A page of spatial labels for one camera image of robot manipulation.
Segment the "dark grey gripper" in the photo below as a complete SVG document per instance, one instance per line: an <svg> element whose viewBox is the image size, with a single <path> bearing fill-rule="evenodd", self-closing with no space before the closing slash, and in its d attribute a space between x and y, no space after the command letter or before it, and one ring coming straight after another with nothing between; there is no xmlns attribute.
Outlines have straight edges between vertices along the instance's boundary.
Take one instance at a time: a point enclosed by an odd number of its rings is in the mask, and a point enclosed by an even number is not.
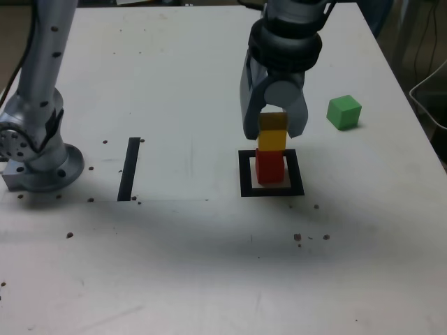
<svg viewBox="0 0 447 335"><path fill-rule="evenodd" d="M287 132L291 138L301 136L308 121L304 83L304 73L273 70L259 64L247 52L240 79L240 107L246 139L258 138L258 116L266 104L280 107L286 113Z"/></svg>

